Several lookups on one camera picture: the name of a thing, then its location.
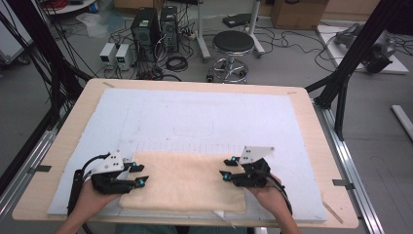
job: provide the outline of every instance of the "cardboard box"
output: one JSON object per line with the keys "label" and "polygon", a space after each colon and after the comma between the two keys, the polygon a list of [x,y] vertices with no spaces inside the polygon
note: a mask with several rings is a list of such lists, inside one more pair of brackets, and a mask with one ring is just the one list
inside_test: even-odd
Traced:
{"label": "cardboard box", "polygon": [[276,0],[271,21],[275,28],[317,30],[327,4],[328,0],[301,0],[296,4]]}
{"label": "cardboard box", "polygon": [[114,0],[115,8],[120,12],[136,13],[141,7],[156,8],[158,13],[164,5],[164,0]]}

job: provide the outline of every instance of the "white box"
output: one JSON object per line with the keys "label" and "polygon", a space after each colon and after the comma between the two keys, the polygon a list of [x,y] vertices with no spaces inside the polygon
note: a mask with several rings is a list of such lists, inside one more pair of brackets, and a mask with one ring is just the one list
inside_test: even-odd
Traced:
{"label": "white box", "polygon": [[121,44],[118,53],[116,54],[116,61],[121,70],[129,70],[132,64],[131,49],[129,44]]}

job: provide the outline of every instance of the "desk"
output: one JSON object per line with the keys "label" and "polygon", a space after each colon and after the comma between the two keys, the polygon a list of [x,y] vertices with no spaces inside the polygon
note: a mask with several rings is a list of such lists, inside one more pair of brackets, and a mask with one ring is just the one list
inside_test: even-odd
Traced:
{"label": "desk", "polygon": [[[48,173],[36,173],[17,204],[13,217],[20,220],[64,220],[62,215],[48,215],[47,210],[55,195],[64,167],[73,153],[79,138],[94,113],[105,89],[124,88],[164,91],[193,91],[216,93],[243,93],[288,96],[296,113],[297,122],[305,142],[315,178],[320,189],[322,202],[327,213],[324,222],[299,222],[306,227],[356,228],[357,215],[344,187],[334,186],[332,179],[340,179],[333,156],[319,124],[318,117],[303,88],[241,86],[229,84],[130,81],[93,79],[79,97],[76,105],[61,128],[54,144],[42,162],[51,165]],[[130,223],[170,223],[189,225],[228,225],[223,220],[179,219],[179,218],[136,218],[96,216],[94,221]],[[274,221],[240,220],[234,225],[277,226]]]}

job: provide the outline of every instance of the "gray floor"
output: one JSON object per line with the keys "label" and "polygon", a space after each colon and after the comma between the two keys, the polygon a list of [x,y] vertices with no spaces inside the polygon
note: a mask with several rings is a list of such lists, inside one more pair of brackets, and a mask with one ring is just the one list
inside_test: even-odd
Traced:
{"label": "gray floor", "polygon": [[[76,15],[63,18],[65,23],[76,22]],[[260,19],[261,26],[271,26],[269,19]],[[107,38],[89,38],[85,26],[76,24],[68,26],[75,34],[69,41],[85,60],[88,66],[97,72],[102,64],[98,58]],[[205,34],[225,30],[220,18],[205,20]],[[283,33],[275,30],[276,38]],[[315,32],[298,31],[318,38]],[[261,40],[269,41],[266,35],[257,35]],[[219,55],[212,51],[211,36],[206,36],[206,43],[214,59]],[[304,50],[320,48],[314,40],[287,34],[289,44],[298,44]],[[189,68],[179,73],[183,81],[205,82],[207,71],[214,59],[203,63],[196,42],[191,46],[195,53],[189,59]],[[271,47],[263,43],[266,51]],[[306,87],[330,72],[315,64],[318,52],[304,54],[298,47],[277,48],[262,58],[255,55],[243,58],[249,67],[248,85],[297,86]],[[413,70],[410,56],[396,53],[396,57],[409,69]],[[329,60],[318,58],[319,63],[333,69]],[[81,68],[90,71],[83,64]],[[13,64],[0,71],[0,142],[1,164],[3,173],[14,156],[37,126],[49,108],[46,88],[32,65]],[[370,197],[370,200],[386,233],[413,232],[413,143],[394,116],[391,106],[401,105],[406,114],[413,119],[413,73],[406,75],[366,74],[355,72],[349,84],[346,114],[344,120],[344,137],[353,156],[358,172]],[[104,77],[102,71],[97,76]],[[310,93],[312,98],[320,91]],[[58,226],[57,222],[16,221],[7,215],[0,223],[2,233],[50,233]],[[92,224],[96,233],[114,233],[111,224]],[[356,230],[331,230],[303,228],[303,233],[367,233],[362,221]]]}

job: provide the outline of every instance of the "round stool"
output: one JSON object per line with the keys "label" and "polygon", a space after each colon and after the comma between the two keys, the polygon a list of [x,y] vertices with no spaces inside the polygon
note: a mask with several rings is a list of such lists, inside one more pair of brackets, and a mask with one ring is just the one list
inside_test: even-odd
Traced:
{"label": "round stool", "polygon": [[235,58],[250,54],[254,50],[254,40],[243,32],[223,31],[213,37],[212,45],[215,51],[228,56],[213,65],[213,77],[224,83],[246,83],[248,67]]}

